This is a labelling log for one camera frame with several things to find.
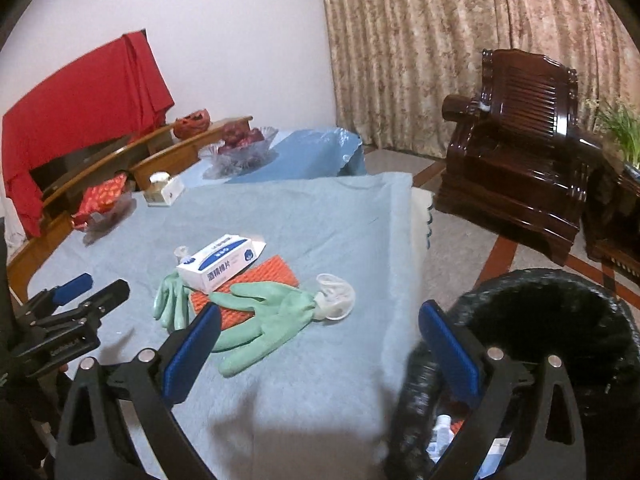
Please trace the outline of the green potted plant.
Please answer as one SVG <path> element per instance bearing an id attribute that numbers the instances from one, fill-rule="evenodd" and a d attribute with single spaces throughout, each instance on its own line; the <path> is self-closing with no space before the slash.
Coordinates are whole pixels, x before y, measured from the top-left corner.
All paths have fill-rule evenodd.
<path id="1" fill-rule="evenodd" d="M 639 113 L 623 101 L 601 100 L 597 125 L 617 145 L 624 162 L 639 169 Z"/>

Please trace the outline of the red plastic bag on cabinet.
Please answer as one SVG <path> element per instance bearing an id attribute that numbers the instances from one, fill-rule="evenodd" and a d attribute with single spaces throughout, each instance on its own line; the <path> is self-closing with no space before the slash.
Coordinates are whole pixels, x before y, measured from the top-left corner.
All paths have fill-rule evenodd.
<path id="1" fill-rule="evenodd" d="M 180 141 L 188 140 L 206 131 L 209 126 L 209 112 L 206 108 L 203 108 L 202 110 L 197 110 L 189 115 L 178 118 L 175 121 L 174 128 L 172 128 L 172 133 Z"/>

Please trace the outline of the alcohol pads box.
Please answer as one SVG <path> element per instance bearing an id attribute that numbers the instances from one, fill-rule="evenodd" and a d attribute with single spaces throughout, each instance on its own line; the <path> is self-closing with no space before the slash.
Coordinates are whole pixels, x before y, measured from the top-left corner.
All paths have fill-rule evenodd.
<path id="1" fill-rule="evenodd" d="M 250 266 L 265 248 L 261 238 L 226 234 L 182 260 L 177 272 L 190 289 L 208 294 Z"/>

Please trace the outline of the black trash bin with bag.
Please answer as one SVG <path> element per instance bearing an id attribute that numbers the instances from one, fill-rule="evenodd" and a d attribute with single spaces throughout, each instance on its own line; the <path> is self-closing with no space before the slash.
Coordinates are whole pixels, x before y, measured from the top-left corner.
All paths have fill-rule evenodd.
<path id="1" fill-rule="evenodd" d="M 515 361 L 559 356 L 582 422 L 584 479 L 638 477 L 639 332 L 622 300 L 577 275 L 533 269 L 493 278 L 443 311 L 483 346 L 503 348 Z M 442 414 L 464 422 L 470 409 L 454 400 L 421 335 L 390 425 L 387 478 L 433 479 L 436 464 L 425 449 Z"/>

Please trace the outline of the red apples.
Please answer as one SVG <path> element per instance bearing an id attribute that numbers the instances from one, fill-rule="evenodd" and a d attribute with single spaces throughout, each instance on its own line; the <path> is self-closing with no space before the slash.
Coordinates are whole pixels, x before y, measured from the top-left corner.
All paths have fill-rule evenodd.
<path id="1" fill-rule="evenodd" d="M 219 154 L 226 154 L 237 148 L 246 148 L 250 144 L 262 142 L 264 135 L 258 128 L 250 128 L 248 122 L 232 122 L 222 129 L 222 142 Z"/>

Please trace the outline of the blue tube with white cap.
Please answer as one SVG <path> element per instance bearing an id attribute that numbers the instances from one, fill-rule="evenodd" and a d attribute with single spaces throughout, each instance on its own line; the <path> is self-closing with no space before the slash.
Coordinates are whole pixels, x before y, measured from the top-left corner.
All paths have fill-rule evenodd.
<path id="1" fill-rule="evenodd" d="M 436 417 L 432 429 L 431 440 L 428 442 L 425 449 L 428 457 L 434 464 L 442 458 L 462 425 L 462 420 L 454 422 L 447 414 L 438 415 Z M 498 470 L 498 467 L 502 462 L 503 455 L 510 442 L 510 437 L 511 436 L 495 438 L 487 455 L 485 456 L 484 462 L 480 465 L 480 469 L 477 471 L 475 478 L 484 479 Z"/>

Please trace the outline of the dark wooden side table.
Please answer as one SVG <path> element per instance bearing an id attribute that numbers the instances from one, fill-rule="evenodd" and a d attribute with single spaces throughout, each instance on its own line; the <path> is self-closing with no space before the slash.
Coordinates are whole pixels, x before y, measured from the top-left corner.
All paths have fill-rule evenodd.
<path id="1" fill-rule="evenodd" d="M 588 179 L 582 225 L 588 257 L 639 283 L 639 170 L 603 159 Z"/>

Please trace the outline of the tissue box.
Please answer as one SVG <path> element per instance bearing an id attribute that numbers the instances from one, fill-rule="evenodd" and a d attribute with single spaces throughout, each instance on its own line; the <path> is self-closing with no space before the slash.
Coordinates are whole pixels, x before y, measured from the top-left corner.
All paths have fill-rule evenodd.
<path id="1" fill-rule="evenodd" d="M 159 171 L 150 177 L 149 187 L 143 191 L 146 204 L 150 207 L 170 207 L 184 191 L 180 177 L 171 177 L 166 171 Z"/>

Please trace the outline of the red snack packet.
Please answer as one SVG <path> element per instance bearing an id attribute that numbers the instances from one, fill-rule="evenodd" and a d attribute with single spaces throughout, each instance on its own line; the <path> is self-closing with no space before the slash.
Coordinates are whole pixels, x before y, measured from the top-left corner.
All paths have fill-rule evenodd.
<path id="1" fill-rule="evenodd" d="M 75 230 L 85 229 L 93 214 L 106 214 L 125 193 L 127 175 L 123 172 L 85 190 L 78 211 L 72 215 Z"/>

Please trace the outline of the green rubber glove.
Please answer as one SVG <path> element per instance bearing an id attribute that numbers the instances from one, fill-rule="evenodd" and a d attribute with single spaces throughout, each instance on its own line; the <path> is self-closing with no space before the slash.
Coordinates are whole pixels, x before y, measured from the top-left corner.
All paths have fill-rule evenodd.
<path id="1" fill-rule="evenodd" d="M 190 296 L 192 289 L 173 270 L 160 282 L 153 306 L 153 316 L 168 333 L 183 330 L 191 318 Z"/>
<path id="2" fill-rule="evenodd" d="M 347 318 L 356 292 L 342 278 L 321 273 L 313 288 L 278 282 L 238 283 L 228 292 L 212 292 L 208 299 L 218 307 L 250 314 L 248 320 L 222 330 L 214 345 L 216 352 L 226 355 L 218 372 L 230 378 L 269 356 L 310 323 Z"/>

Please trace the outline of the grey-blue tablecloth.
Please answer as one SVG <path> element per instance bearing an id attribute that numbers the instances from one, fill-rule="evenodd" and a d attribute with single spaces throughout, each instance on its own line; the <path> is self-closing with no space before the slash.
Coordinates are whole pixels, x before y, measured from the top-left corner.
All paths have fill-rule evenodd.
<path id="1" fill-rule="evenodd" d="M 408 174 L 190 188 L 169 207 L 139 204 L 92 245 L 70 234 L 29 282 L 39 292 L 89 273 L 122 278 L 129 299 L 107 315 L 96 357 L 130 360 L 166 330 L 152 317 L 175 250 L 224 234 L 261 237 L 309 286 L 339 276 L 356 290 L 352 313 L 314 323 L 245 372 L 223 378 L 210 356 L 175 416 L 221 479 L 375 479 L 405 362 L 416 342 L 419 272 Z"/>

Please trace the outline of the red cloth over television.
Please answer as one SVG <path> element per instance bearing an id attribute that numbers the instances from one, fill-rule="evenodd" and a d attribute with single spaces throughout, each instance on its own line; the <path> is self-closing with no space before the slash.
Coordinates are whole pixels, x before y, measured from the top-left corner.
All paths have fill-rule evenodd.
<path id="1" fill-rule="evenodd" d="M 143 30 L 92 50 L 25 94 L 2 117 L 4 189 L 25 233 L 40 234 L 33 169 L 93 144 L 145 136 L 173 105 Z"/>

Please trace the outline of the glass fruit bowl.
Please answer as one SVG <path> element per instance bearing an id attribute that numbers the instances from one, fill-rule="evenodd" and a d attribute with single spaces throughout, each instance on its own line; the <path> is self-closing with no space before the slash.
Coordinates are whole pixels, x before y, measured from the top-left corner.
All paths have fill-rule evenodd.
<path id="1" fill-rule="evenodd" d="M 207 164 L 203 177 L 210 180 L 235 177 L 248 174 L 272 162 L 276 158 L 276 152 L 271 148 L 271 144 L 279 130 L 273 127 L 258 129 L 265 140 L 250 144 L 246 148 L 219 154 L 218 148 L 224 144 L 222 140 L 200 148 L 198 158 Z"/>

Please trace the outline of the floral beige curtain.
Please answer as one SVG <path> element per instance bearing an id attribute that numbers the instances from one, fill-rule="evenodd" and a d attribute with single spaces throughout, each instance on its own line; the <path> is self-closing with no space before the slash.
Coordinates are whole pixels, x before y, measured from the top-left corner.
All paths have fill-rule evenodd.
<path id="1" fill-rule="evenodd" d="M 579 123 L 639 102 L 639 50 L 608 0 L 324 0 L 338 124 L 363 141 L 442 157 L 448 94 L 472 96 L 484 50 L 541 53 L 578 73 Z"/>

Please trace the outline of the blue cover on side table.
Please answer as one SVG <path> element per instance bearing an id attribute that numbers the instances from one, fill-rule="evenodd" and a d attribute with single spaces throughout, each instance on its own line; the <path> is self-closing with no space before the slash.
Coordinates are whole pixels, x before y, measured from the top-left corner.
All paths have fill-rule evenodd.
<path id="1" fill-rule="evenodd" d="M 255 183 L 364 176 L 363 143 L 357 133 L 343 128 L 284 130 L 273 141 L 273 155 L 262 168 L 235 177 L 209 179 L 207 162 L 197 162 L 179 177 L 187 188 L 213 183 Z"/>

